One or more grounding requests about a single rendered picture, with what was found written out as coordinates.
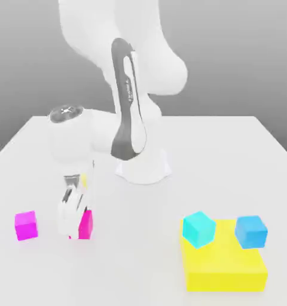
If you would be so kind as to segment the small magenta cube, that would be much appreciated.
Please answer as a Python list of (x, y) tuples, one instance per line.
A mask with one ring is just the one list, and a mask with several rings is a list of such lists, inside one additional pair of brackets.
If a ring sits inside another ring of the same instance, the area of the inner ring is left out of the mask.
[(14, 218), (14, 227), (18, 241), (23, 241), (38, 236), (35, 211), (17, 213)]

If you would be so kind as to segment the small pink cube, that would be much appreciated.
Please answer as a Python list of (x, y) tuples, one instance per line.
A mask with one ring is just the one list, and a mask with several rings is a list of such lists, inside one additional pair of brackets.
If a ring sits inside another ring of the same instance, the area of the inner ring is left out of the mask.
[(93, 230), (93, 215), (91, 210), (85, 210), (78, 227), (78, 239), (89, 240)]

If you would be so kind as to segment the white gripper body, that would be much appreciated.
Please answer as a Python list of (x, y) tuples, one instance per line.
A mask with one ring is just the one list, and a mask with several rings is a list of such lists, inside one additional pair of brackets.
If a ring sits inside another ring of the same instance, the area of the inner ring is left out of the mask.
[(59, 233), (68, 238), (78, 238), (78, 227), (85, 210), (84, 194), (79, 189), (67, 189), (57, 208)]

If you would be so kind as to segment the small cyan cube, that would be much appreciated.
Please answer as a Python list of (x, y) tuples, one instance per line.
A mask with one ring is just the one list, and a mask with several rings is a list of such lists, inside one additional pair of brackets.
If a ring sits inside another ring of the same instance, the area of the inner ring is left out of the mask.
[(182, 236), (196, 249), (213, 242), (216, 222), (202, 211), (186, 216), (182, 223)]

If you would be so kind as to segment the large yellow box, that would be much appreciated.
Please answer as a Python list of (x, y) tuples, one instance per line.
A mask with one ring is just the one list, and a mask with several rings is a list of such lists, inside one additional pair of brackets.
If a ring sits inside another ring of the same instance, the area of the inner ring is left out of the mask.
[(216, 220), (214, 241), (194, 248), (182, 234), (180, 245), (189, 292), (262, 292), (268, 271), (258, 249), (242, 249), (234, 219)]

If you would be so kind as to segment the small blue cube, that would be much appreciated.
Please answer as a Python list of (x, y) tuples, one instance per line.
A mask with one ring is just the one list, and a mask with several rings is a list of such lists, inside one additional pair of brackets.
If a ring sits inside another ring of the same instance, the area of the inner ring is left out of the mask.
[(264, 248), (268, 229), (258, 216), (241, 216), (236, 220), (235, 236), (243, 249)]

